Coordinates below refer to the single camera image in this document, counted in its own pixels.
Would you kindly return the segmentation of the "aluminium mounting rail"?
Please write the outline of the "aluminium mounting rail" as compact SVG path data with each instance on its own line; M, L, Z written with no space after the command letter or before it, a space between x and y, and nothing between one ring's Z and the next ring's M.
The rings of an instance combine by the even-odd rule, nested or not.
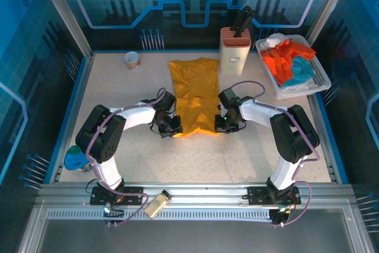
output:
M89 207L90 194L86 192L84 182L58 182L42 185L37 193L35 205L46 208L54 207ZM174 209L236 209L249 206L242 196L248 187L264 187L264 182L247 183L127 183L128 187L142 187L144 193L153 199L162 190L171 196L169 208ZM304 207L312 190L310 209L340 208L346 204L357 205L352 186L326 182L311 182L308 185L296 183L300 190Z

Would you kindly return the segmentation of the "teal t-shirt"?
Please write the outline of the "teal t-shirt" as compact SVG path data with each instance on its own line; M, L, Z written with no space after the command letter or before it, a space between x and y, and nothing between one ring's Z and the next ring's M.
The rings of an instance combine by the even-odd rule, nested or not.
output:
M314 70L310 61L303 57L297 56L293 59L292 65L293 78L290 85L303 84L314 76Z

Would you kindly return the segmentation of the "black handled knife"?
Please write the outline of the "black handled knife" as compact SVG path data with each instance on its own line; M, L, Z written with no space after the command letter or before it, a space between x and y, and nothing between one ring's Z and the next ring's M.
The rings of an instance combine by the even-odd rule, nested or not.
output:
M252 19L255 17L256 11L251 11L245 19L242 21L240 26L237 28L235 37L241 37L243 31L248 27L248 25L251 23Z
M251 21L251 12L252 9L249 5L245 6L242 10L239 11L236 19L230 27L230 30L235 32L234 37L240 37L242 35L242 32Z

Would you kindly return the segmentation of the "orange t-shirt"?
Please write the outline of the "orange t-shirt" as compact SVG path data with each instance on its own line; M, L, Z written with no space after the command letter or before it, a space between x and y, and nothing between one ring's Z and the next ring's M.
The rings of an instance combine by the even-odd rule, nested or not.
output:
M264 63L271 71L278 85L289 86L293 78L293 59L297 56L308 61L316 55L316 52L309 46L305 46L295 41L286 40L269 50L261 50Z

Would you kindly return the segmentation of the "clear spice bottle, black cap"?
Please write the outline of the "clear spice bottle, black cap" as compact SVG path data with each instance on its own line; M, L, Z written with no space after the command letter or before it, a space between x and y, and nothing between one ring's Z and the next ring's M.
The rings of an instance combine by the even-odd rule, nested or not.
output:
M144 209L144 212L151 219L155 216L169 203L171 195L166 191L161 191Z

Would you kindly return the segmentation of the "small connector board with LED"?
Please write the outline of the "small connector board with LED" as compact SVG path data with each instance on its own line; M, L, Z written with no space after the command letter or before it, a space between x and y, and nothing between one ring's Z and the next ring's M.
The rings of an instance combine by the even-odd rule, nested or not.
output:
M111 226L117 227L120 222L118 218L123 218L125 215L124 210L115 209L110 202L107 202L103 209L103 217L105 224L110 228Z
M283 228L289 221L290 214L292 211L296 209L295 205L285 206L278 209L270 209L269 210L269 218L271 220L271 224L274 227Z

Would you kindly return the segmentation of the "white paper cup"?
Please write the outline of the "white paper cup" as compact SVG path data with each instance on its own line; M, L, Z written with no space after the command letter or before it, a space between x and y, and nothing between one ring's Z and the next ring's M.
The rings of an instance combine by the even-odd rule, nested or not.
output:
M127 52L124 55L126 66L129 70L136 70L140 67L140 57L137 52Z

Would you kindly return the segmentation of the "cream knife block, salmon top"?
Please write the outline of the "cream knife block, salmon top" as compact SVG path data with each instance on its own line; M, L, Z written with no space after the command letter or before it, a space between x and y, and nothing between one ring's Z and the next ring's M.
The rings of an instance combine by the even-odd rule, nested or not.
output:
M230 27L220 30L219 68L225 75L241 75L252 40L249 30L242 31L240 37L235 37L236 32Z

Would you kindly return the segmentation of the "aluminium frame post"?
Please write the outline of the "aluminium frame post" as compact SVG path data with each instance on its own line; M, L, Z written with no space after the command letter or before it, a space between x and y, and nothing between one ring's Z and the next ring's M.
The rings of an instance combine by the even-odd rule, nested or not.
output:
M341 21L343 27L357 26L364 9L363 0L324 0L306 34L308 43L315 49L328 46L328 39L336 34L334 25Z
M59 13L61 19L67 26L69 32L71 33L73 39L76 41L80 51L84 57L88 60L92 59L92 49L79 26L69 4L66 0L51 0L54 4L57 12Z

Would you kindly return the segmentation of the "white plastic laundry basket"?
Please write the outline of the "white plastic laundry basket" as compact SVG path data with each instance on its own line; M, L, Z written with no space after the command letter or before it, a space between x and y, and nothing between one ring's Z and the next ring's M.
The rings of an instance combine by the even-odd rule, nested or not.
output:
M259 39L255 42L255 47L258 52L258 58L261 63L261 66L266 72L266 75L271 82L271 85L274 90L274 95L278 100L283 99L289 99L294 97L301 97L301 96L307 96L312 95L317 92L321 92L324 90L327 90L331 87L331 81L329 77L327 76L327 73L323 69L323 66L321 65L320 61L318 60L317 56L314 56L312 60L310 61L310 65L312 66L314 70L314 76L313 76L313 84L308 84L307 89L300 88L300 89L283 89L281 88L276 79L273 77L271 71L267 67L267 65L264 63L263 57L261 56L261 50L260 50L260 44L263 43L265 39Z

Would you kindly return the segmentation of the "yellow t-shirt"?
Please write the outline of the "yellow t-shirt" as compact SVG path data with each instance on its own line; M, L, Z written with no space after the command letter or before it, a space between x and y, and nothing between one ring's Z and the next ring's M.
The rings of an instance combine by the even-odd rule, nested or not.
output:
M181 118L180 137L216 133L215 116L220 114L218 65L218 60L207 57L169 62L176 115Z

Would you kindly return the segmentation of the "white t-shirt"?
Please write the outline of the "white t-shirt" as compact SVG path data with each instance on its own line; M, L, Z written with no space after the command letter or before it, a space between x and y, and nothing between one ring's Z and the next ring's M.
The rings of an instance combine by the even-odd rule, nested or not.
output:
M302 82L299 84L282 86L280 90L282 90L283 92L293 92L293 91L314 89L317 87L318 87L318 84L316 84L313 79L309 79L306 82Z
M259 48L261 50L269 50L271 48L275 48L277 45L285 42L286 40L288 40L288 37L285 35L270 36L259 44Z

